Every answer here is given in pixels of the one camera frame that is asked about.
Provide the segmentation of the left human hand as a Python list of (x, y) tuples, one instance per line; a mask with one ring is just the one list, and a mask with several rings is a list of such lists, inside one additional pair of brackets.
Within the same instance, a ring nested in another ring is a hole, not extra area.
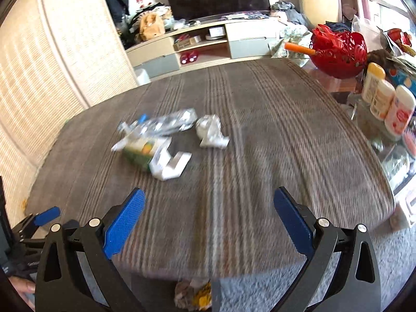
[(31, 280), (27, 280), (21, 277), (11, 276), (9, 277), (10, 283), (14, 286), (14, 289), (18, 292), (22, 300), (35, 311), (35, 305), (29, 300), (28, 295), (35, 293), (35, 283)]

